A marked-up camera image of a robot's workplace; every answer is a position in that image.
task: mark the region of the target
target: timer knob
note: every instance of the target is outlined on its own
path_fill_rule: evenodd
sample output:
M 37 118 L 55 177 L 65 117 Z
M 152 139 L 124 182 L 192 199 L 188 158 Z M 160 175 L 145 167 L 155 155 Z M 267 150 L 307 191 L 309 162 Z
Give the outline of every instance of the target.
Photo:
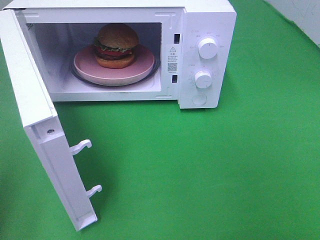
M 200 89 L 206 89 L 212 84 L 211 73 L 207 70 L 198 71 L 194 75 L 195 85 Z
M 206 37 L 198 43 L 199 55 L 203 59 L 212 59 L 218 52 L 218 42 L 212 37 Z

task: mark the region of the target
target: tomato slice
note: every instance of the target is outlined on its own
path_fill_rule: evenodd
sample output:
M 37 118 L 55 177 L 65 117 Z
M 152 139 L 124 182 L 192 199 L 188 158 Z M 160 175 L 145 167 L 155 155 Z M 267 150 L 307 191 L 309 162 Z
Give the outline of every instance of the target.
M 125 52 L 121 52 L 121 51 L 109 51 L 108 49 L 102 50 L 101 47 L 98 47 L 98 46 L 94 46 L 94 47 L 99 53 L 109 55 L 109 56 L 120 57 L 123 55 L 131 54 L 131 49 L 129 49 Z

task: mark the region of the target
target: green mat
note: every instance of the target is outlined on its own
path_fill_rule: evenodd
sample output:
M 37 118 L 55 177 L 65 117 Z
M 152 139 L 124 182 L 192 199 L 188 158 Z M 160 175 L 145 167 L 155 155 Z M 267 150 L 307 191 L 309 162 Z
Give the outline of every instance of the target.
M 0 239 L 318 240 L 320 50 L 262 1 L 237 22 L 218 108 L 56 102 L 98 222 L 76 232 L 0 52 Z

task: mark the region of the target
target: white knob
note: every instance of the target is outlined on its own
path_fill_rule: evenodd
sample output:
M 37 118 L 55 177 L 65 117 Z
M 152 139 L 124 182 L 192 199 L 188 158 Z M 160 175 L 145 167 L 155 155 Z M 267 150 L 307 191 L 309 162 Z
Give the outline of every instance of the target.
M 198 43 L 198 51 L 203 59 L 212 59 L 218 52 L 218 42 L 212 37 L 202 39 Z
M 200 89 L 206 89 L 212 84 L 211 73 L 207 70 L 198 71 L 194 76 L 195 85 Z

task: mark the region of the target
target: white wall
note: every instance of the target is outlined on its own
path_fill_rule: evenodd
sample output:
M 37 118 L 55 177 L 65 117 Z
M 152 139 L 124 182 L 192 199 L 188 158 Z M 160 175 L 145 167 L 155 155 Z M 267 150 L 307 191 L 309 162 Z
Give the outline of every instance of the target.
M 320 47 L 320 0 L 265 0 Z

